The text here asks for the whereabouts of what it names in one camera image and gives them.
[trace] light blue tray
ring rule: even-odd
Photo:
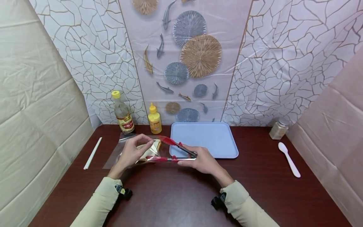
[[[206,147],[214,158],[237,158],[238,150],[229,125],[224,122],[176,122],[171,125],[171,139],[189,146]],[[171,155],[188,154],[170,146]]]

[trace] yellow bottle cap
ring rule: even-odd
[[[150,113],[156,113],[156,106],[154,106],[152,103],[150,104],[149,107]]]
[[[113,91],[113,92],[111,92],[111,95],[112,95],[113,98],[120,98],[121,97],[119,91]]]

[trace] plastic bag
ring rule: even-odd
[[[129,134],[121,133],[119,142],[117,143],[115,149],[112,151],[112,153],[111,153],[109,159],[107,160],[107,162],[105,163],[103,169],[111,169],[120,159],[120,157],[122,155],[122,150],[123,150],[127,140],[129,140],[130,138],[133,138],[137,135],[138,134],[133,134],[133,133],[129,133]],[[151,146],[150,149],[148,149],[145,152],[145,154],[143,156],[141,156],[141,158],[138,161],[136,161],[136,163],[134,165],[154,163],[155,161],[160,160],[160,158],[172,158],[169,153],[170,146],[168,144],[161,142],[157,135],[147,135],[147,136],[154,140],[154,144]],[[137,144],[136,146],[138,148],[140,148],[143,145],[144,144],[140,143],[140,144]]]

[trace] wooden table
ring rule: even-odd
[[[161,134],[169,136],[170,128],[163,126]],[[231,127],[231,131],[240,154],[218,162],[281,227],[350,226],[286,137],[282,142],[301,173],[300,179],[293,176],[277,148],[278,141],[269,138],[269,128]],[[136,132],[150,134],[150,129],[136,126]],[[108,170],[102,168],[119,135],[118,125],[97,128],[30,226],[70,226],[107,175]],[[90,168],[83,170],[100,137],[103,139]],[[122,181],[134,195],[116,203],[104,226],[239,226],[225,210],[211,206],[220,187],[210,175],[175,163],[156,163],[130,169]]]

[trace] person's left hand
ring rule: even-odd
[[[137,149],[136,144],[138,142],[144,142],[147,144],[145,144],[142,148]],[[125,169],[135,164],[135,162],[139,160],[139,158],[152,146],[153,143],[154,140],[144,134],[128,139],[122,150],[120,159],[111,168],[108,177],[112,179],[119,179]]]

